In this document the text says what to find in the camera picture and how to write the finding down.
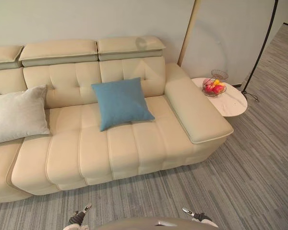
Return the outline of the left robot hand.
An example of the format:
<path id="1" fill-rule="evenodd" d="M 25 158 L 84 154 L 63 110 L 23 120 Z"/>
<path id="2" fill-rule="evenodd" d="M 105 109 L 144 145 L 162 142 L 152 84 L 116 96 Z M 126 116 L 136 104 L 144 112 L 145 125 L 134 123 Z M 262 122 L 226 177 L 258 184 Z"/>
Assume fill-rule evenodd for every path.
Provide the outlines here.
<path id="1" fill-rule="evenodd" d="M 92 204 L 89 203 L 85 206 L 82 211 L 75 211 L 68 221 L 67 226 L 63 230 L 89 230 L 88 225 L 83 225 L 83 220 L 86 215 L 86 212 L 92 207 Z"/>

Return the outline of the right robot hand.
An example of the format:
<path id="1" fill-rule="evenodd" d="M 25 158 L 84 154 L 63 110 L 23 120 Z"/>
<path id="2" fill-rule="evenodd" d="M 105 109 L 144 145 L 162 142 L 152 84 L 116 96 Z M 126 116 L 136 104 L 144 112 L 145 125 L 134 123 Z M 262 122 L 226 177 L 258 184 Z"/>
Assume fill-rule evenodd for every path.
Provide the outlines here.
<path id="1" fill-rule="evenodd" d="M 192 217 L 192 221 L 208 224 L 218 228 L 218 226 L 205 213 L 195 213 L 186 207 L 182 207 L 182 211 Z"/>

